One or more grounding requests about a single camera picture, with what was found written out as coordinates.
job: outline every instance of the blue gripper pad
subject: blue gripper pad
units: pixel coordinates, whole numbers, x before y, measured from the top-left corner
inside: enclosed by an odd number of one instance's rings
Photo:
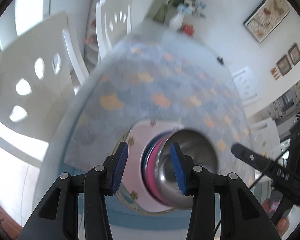
[[[126,166],[127,159],[128,159],[128,145],[124,142],[121,142],[118,147],[118,150],[116,154],[120,154],[120,157],[114,169],[114,173],[112,177],[111,190],[113,192],[116,192],[119,189],[121,184],[124,168]]]
[[[183,195],[185,195],[188,190],[186,186],[186,175],[183,170],[178,152],[179,154],[182,154],[179,145],[177,143],[172,143],[170,146],[170,157],[172,161],[172,166],[178,182],[178,187],[182,191]]]

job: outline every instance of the finger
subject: finger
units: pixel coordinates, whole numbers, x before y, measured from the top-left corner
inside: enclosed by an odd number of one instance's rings
[[[281,218],[276,226],[279,236],[282,237],[289,228],[290,222],[287,218]]]
[[[270,207],[269,207],[269,199],[266,199],[263,203],[262,203],[262,208],[265,210],[266,213],[270,212]]]

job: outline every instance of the framed painting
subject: framed painting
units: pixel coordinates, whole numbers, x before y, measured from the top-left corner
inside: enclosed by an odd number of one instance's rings
[[[290,11],[286,0],[263,0],[243,24],[260,44]]]
[[[300,61],[300,50],[299,50],[298,45],[296,43],[293,44],[291,49],[289,49],[289,55],[292,59],[293,65],[296,65]]]
[[[284,55],[278,62],[277,62],[277,66],[282,74],[282,76],[284,76],[285,74],[287,74],[292,68],[291,68],[291,64],[288,60],[287,55]]]

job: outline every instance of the white vase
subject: white vase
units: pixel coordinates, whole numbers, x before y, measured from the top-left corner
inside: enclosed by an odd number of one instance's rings
[[[169,22],[169,27],[174,30],[179,30],[182,27],[183,18],[185,15],[181,12],[178,12]]]

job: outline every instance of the wooden floor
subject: wooden floor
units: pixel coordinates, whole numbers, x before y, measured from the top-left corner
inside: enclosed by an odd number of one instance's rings
[[[3,229],[13,239],[17,239],[20,235],[22,227],[18,225],[3,209],[0,207],[0,222]]]

